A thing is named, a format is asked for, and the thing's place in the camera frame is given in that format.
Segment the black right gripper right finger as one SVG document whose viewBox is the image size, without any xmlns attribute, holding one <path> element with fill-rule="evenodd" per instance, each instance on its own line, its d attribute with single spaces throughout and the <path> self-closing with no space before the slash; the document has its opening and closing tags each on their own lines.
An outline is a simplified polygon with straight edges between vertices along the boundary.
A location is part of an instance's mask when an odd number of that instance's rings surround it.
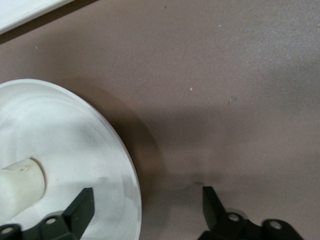
<svg viewBox="0 0 320 240">
<path fill-rule="evenodd" d="M 227 211 L 211 186 L 202 188 L 202 211 L 208 230 L 200 240 L 302 240 L 287 222 L 266 219 L 256 225 L 234 211 Z"/>
</svg>

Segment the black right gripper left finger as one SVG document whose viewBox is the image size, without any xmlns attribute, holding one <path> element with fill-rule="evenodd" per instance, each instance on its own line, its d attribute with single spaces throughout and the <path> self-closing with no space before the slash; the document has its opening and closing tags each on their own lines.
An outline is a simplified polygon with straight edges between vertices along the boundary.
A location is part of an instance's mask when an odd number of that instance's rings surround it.
<svg viewBox="0 0 320 240">
<path fill-rule="evenodd" d="M 83 188 L 62 212 L 45 217 L 35 226 L 22 230 L 19 224 L 0 227 L 2 240 L 79 240 L 95 214 L 94 190 Z"/>
</svg>

